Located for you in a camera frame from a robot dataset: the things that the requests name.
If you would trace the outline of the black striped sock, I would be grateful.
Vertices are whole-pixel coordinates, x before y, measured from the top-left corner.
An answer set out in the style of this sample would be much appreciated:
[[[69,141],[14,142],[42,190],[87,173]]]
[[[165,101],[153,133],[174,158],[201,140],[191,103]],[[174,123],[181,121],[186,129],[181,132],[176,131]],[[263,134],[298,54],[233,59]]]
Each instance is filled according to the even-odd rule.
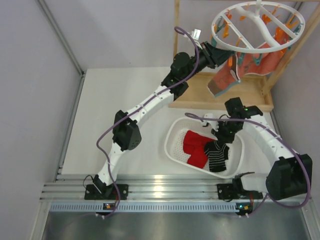
[[[208,142],[204,146],[204,154],[208,158],[209,171],[220,173],[227,169],[226,160],[229,159],[229,147],[217,140]]]

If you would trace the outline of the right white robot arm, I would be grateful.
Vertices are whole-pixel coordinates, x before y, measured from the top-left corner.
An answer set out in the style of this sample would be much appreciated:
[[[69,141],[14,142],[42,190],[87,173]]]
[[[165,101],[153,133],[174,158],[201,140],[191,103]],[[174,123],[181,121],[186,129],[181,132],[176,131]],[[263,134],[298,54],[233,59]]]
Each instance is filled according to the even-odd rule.
[[[229,99],[224,105],[229,118],[218,122],[215,133],[218,145],[231,144],[236,133],[243,130],[255,141],[270,165],[267,173],[246,172],[235,176],[232,180],[234,194],[243,199],[257,191],[268,194],[275,201],[301,194],[309,198],[312,159],[288,146],[268,126],[257,106],[244,106],[239,97]]]

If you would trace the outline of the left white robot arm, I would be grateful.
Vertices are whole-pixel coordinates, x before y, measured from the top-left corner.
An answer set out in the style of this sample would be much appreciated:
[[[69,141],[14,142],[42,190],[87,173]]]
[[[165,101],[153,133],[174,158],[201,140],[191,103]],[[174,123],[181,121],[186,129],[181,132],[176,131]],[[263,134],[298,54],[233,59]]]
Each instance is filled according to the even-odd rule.
[[[107,131],[113,134],[110,152],[103,151],[106,162],[85,187],[85,200],[121,200],[125,184],[116,185],[117,174],[123,162],[122,156],[134,150],[142,141],[140,127],[162,107],[174,102],[187,90],[187,81],[208,67],[215,69],[234,55],[232,50],[223,50],[203,42],[195,47],[195,55],[177,53],[169,74],[157,89],[141,103],[127,111],[119,110],[114,124]]]

